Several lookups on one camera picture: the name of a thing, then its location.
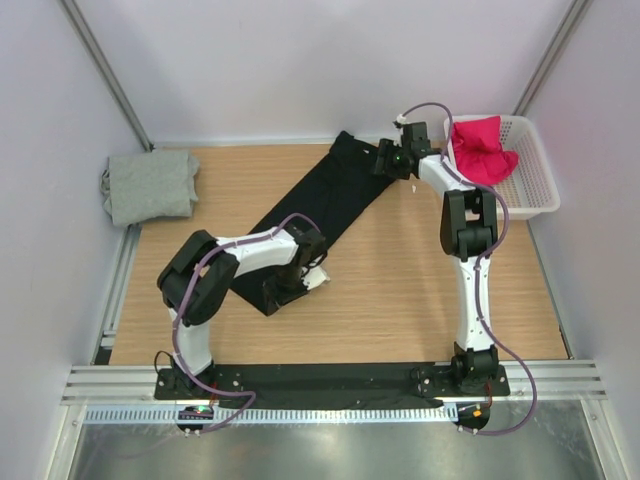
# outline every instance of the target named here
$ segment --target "red cloth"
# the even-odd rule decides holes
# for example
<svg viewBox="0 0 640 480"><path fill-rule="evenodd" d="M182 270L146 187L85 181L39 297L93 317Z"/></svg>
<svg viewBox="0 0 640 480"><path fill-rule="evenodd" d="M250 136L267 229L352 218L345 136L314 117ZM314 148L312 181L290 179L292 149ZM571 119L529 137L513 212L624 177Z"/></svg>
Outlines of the red cloth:
<svg viewBox="0 0 640 480"><path fill-rule="evenodd" d="M518 154L500 144L500 117L454 123L452 143L456 167L472 182L495 185L518 165Z"/></svg>

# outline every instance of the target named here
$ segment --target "cable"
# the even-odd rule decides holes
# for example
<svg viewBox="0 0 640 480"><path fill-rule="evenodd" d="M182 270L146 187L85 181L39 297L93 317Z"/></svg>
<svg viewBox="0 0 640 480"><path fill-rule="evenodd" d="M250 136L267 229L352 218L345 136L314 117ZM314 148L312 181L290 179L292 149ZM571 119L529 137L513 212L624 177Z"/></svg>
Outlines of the cable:
<svg viewBox="0 0 640 480"><path fill-rule="evenodd" d="M182 371L187 375L187 377L189 377L189 379L193 383L195 383L198 387L200 387L201 389L203 389L203 390L205 390L205 391L207 391L209 393L214 393L214 394L219 395L219 396L230 397L230 398L249 397L249 399L246 401L246 403L242 407L240 407L236 412L234 412L231 416L229 416L228 418L224 419L223 421L221 421L219 423L216 423L214 425L210 425L210 426L208 426L206 428L203 428L201 430L201 433L207 433L207 432L213 432L215 430L219 430L220 428L228 425L232 420L236 419L238 416L242 415L242 413L245 410L247 410L253 404L253 402L255 402L255 400L256 400L256 392L253 392L253 391L227 392L227 391L224 391L224 390L218 390L217 388L212 388L212 387L202 383L200 380L198 380L198 378L189 370L188 365L186 364L186 362L182 358L182 352L180 350L180 345L178 345L178 329L180 328L180 323L182 321L182 318L184 317L185 311L187 309L187 305L189 304L189 300L191 299L191 295L193 294L193 290L194 290L194 288L196 286L198 278L200 278L200 272L205 267L205 265L209 262L209 260L211 260L215 255L217 255L218 253L220 253L224 249L230 248L230 247L242 246L242 245L250 245L250 244L253 244L253 243L263 242L265 240L270 240L271 238L273 238L274 235L279 233L292 219L294 219L296 217L302 218L303 220L308 222L313 228L315 228L317 231L320 231L320 229L314 223L314 221L311 220L306 215L303 215L301 213L292 213L287 218L285 218L282 222L280 222L280 224L272 232L266 233L266 234L261 235L259 237L253 237L253 238L247 238L247 239L244 239L244 240L237 240L237 241L233 241L233 242L228 242L228 243L225 243L225 244L222 244L222 245L219 245L219 246L215 247L213 250L211 250L209 253L207 253L204 257L202 257L202 259L198 262L198 264L196 265L196 267L193 270L193 275L191 276L191 280L189 280L189 284L188 284L187 289L185 291L184 297L182 298L182 302L180 303L180 307L178 308L178 313L177 313L176 318L173 321L173 325L172 325L173 332L172 332L172 335L171 335L171 342L173 343L173 349L175 351L176 362L178 363L178 365L180 366Z"/></svg>
<svg viewBox="0 0 640 480"><path fill-rule="evenodd" d="M511 350L509 347L507 347L504 343L502 343L498 339L498 337L495 336L495 334L491 330L491 327L489 327L489 325L487 324L487 322L486 322L486 320L484 318L484 314L482 313L482 305L481 305L481 302L480 302L480 282L481 282L481 278L480 278L480 262L482 261L483 258L488 258L502 244L502 242L504 241L505 237L507 236L507 232L509 230L509 209L507 207L507 202L505 202L504 198L502 198L502 195L500 195L494 188L492 188L492 187L490 187L488 185L482 185L482 184L479 184L479 183L474 183L474 182L470 182L468 180L464 180L454 170L452 170L449 167L449 165L447 165L447 163L445 162L445 155L447 153L447 149L449 148L449 143L451 142L451 136L452 136L452 133L453 133L453 114L451 113L451 110L449 110L449 108L446 105L444 105L442 103L438 103L438 102L424 102L424 103L420 103L418 105L415 105L415 106L411 107L409 110L404 112L402 114L402 116L406 117L411 112L413 112L413 111L415 111L415 110L417 110L419 108L429 107L429 106L435 106L435 107L442 108L447 113L447 117L449 119L449 128L447 130L446 143L445 143L444 148L440 152L440 162L442 164L442 167L445 169L445 171L449 174L449 176L451 178L453 178L457 182L460 182L462 185L465 185L465 186L468 186L468 187L473 187L473 188L478 188L480 190L484 190L485 192L491 193L493 196L495 196L495 198L500 203L500 206L502 207L502 211L504 213L504 223L503 223L503 226L502 226L502 232L500 232L500 236L498 237L498 240L496 241L496 243L494 243L492 246L490 246L487 250L485 250L480 255L478 255L478 257L476 259L476 264L474 266L474 270L475 270L475 282L474 282L475 287L474 287L474 290L475 290L476 313L478 315L478 319L480 320L480 323L482 324L482 328L484 329L486 334L489 335L491 340L493 340L493 342L496 345L498 345L498 347L500 347L503 351L505 351L506 353L511 355L513 358L515 358L516 361L520 364L520 366L523 368L523 370L527 374L527 377L529 378L529 382L531 383L531 396L532 396L531 407L529 408L529 411L527 412L525 417L520 421L520 423L518 423L517 425L514 425L513 427L509 427L509 428L506 428L504 430L492 430L492 431L488 431L488 432L485 432L485 431L473 431L473 430L471 430L469 428L465 428L464 430L467 431L467 432L473 432L474 434L477 434L477 435L485 435L485 436L506 435L508 433L512 433L512 432L515 432L516 430L519 430L529 420L531 420L531 417L533 417L533 414L535 413L536 407L538 405L538 389L536 387L536 381L533 378L533 374L531 373L531 370L529 369L529 367L527 366L525 361L520 356L518 356L513 350Z"/></svg>

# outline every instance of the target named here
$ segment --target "white wall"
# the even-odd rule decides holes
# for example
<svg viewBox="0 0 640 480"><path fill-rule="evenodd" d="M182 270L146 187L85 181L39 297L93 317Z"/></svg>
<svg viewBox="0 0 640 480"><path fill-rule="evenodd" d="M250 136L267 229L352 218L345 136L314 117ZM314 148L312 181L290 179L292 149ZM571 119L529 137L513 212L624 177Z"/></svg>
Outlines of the white wall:
<svg viewBox="0 0 640 480"><path fill-rule="evenodd" d="M69 367L90 360L122 233L99 174L139 147L57 2L1 2L0 71L0 468L31 479Z"/></svg>
<svg viewBox="0 0 640 480"><path fill-rule="evenodd" d="M425 100L510 113L570 1L78 3L152 140L224 142L388 134Z"/></svg>
<svg viewBox="0 0 640 480"><path fill-rule="evenodd" d="M594 2L530 113L562 198L558 212L531 222L535 240L569 343L578 357L597 361L634 452L640 450L639 23L635 0Z"/></svg>

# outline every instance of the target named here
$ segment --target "black mounting plate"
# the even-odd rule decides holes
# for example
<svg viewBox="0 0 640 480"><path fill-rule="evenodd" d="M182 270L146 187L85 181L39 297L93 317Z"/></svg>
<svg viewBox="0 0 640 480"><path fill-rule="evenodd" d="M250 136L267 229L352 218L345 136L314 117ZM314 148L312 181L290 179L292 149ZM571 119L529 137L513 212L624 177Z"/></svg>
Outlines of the black mounting plate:
<svg viewBox="0 0 640 480"><path fill-rule="evenodd" d="M189 388L182 372L175 373L160 370L156 400L211 399L209 393ZM487 392L486 383L457 385L450 365L436 363L216 365L209 384L226 391L255 391L252 408L292 410L436 408L442 405L436 397L484 397ZM502 366L491 380L491 393L510 394ZM238 408L246 398L219 401L221 407Z"/></svg>

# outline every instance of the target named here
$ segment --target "metal floor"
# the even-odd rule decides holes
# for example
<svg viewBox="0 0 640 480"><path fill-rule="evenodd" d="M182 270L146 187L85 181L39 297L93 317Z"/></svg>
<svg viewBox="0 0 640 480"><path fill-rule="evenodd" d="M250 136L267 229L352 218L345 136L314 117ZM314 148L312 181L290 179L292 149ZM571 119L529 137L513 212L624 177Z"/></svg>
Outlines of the metal floor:
<svg viewBox="0 0 640 480"><path fill-rule="evenodd" d="M528 407L494 404L487 429L514 425ZM176 432L174 425L85 425L69 478L605 478L579 401L540 402L529 424L502 437L458 433L450 423L243 426L188 439ZM175 438L147 451L168 436ZM125 454L135 458L118 458Z"/></svg>

